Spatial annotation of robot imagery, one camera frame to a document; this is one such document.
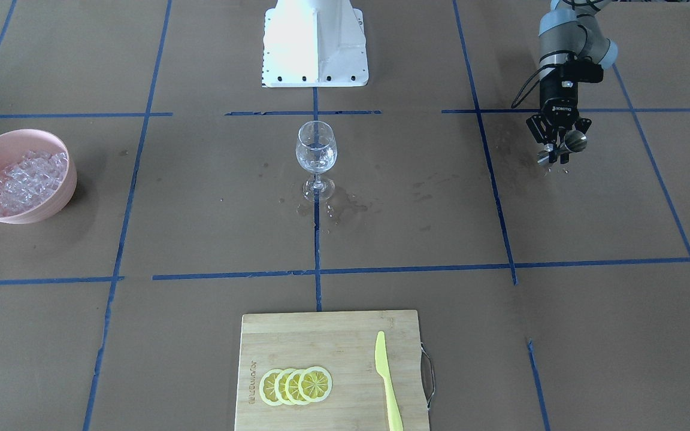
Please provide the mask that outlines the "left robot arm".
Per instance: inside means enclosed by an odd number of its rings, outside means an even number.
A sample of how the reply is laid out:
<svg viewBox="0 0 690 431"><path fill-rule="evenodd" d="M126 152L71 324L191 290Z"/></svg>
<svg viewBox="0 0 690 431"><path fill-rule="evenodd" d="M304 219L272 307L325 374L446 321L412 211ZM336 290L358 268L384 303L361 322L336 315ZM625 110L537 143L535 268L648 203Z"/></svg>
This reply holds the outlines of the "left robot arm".
<svg viewBox="0 0 690 431"><path fill-rule="evenodd" d="M543 149L538 163L565 164L587 147L592 124L579 110L579 87L602 82L619 54L616 42L606 38L597 14L609 1L553 1L540 19L539 110L526 121Z"/></svg>

